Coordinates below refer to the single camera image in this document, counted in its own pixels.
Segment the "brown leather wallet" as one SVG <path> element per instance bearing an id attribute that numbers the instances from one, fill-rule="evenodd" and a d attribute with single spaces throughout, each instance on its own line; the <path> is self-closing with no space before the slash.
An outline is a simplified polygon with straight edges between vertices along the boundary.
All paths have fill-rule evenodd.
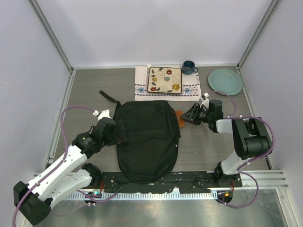
<path id="1" fill-rule="evenodd" d="M 178 120 L 179 128 L 185 127 L 185 121 L 180 118 L 181 115 L 182 115 L 182 110 L 176 110 L 175 114 L 176 114 L 176 117 L 177 117 L 177 120 Z"/>

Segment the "black student backpack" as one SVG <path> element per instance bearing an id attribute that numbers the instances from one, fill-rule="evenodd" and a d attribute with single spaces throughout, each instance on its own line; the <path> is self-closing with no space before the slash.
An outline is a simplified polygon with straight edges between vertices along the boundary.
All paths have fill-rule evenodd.
<path id="1" fill-rule="evenodd" d="M 175 110 L 166 100 L 116 103 L 113 119 L 122 123 L 126 141 L 116 146 L 121 172 L 131 182 L 153 183 L 173 170 L 178 158 L 180 130 Z"/>

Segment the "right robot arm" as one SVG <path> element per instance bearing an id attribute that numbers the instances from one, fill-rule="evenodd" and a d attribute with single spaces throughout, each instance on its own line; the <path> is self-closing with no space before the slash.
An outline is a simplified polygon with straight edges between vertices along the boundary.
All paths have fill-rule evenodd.
<path id="1" fill-rule="evenodd" d="M 214 133 L 232 134 L 234 151 L 214 169 L 213 181 L 220 187 L 234 181 L 250 162 L 270 154 L 275 145 L 274 135 L 268 134 L 270 126 L 262 118 L 224 118 L 220 100 L 196 103 L 178 118 L 194 125 L 207 123 Z"/>

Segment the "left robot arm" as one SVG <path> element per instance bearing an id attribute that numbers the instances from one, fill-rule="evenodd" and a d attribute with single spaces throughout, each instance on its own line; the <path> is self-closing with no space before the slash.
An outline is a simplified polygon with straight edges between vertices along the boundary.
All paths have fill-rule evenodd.
<path id="1" fill-rule="evenodd" d="M 104 117 L 88 132 L 80 133 L 52 165 L 28 183 L 13 187 L 15 213 L 20 212 L 31 225 L 41 223 L 54 206 L 69 193 L 83 187 L 95 189 L 101 171 L 86 161 L 104 146 L 127 142 L 122 120 Z"/>

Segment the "patterned white placemat cloth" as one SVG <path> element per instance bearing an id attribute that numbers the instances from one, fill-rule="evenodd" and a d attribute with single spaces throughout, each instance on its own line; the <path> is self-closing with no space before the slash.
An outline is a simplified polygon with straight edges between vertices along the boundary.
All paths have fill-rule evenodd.
<path id="1" fill-rule="evenodd" d="M 150 67 L 152 66 L 135 67 L 134 97 L 136 101 L 198 101 L 200 99 L 202 94 L 198 73 L 182 74 L 182 93 L 179 95 L 147 92 Z"/>

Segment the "square floral ceramic plate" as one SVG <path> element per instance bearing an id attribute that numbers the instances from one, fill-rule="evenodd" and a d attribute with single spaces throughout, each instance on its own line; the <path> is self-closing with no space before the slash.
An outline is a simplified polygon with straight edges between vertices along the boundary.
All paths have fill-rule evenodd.
<path id="1" fill-rule="evenodd" d="M 182 71 L 180 68 L 150 67 L 147 92 L 163 94 L 182 93 Z"/>

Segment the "dark blue ceramic mug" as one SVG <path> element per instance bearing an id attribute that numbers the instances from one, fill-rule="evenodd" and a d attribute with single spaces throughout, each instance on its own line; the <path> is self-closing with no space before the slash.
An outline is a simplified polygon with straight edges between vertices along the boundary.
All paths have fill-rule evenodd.
<path id="1" fill-rule="evenodd" d="M 193 73 L 197 73 L 198 68 L 193 61 L 185 61 L 182 65 L 181 71 L 184 75 L 191 75 Z"/>

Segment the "round teal plate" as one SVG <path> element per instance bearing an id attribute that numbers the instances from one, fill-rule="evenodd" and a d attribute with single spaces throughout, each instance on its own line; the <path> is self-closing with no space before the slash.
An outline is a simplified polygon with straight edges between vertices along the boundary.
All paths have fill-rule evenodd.
<path id="1" fill-rule="evenodd" d="M 214 91 L 222 91 L 230 96 L 239 94 L 244 87 L 242 77 L 230 69 L 216 69 L 208 76 L 208 84 Z"/>

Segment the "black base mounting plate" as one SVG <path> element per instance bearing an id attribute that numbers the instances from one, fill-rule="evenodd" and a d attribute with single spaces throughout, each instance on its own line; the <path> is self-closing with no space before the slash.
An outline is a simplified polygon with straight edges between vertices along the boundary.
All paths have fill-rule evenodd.
<path id="1" fill-rule="evenodd" d="M 127 175 L 122 172 L 103 172 L 92 185 L 82 189 L 103 189 L 107 193 L 142 193 L 163 194 L 179 189 L 180 193 L 210 192 L 211 188 L 240 188 L 242 181 L 239 174 L 225 175 L 207 171 L 170 172 L 161 177 Z"/>

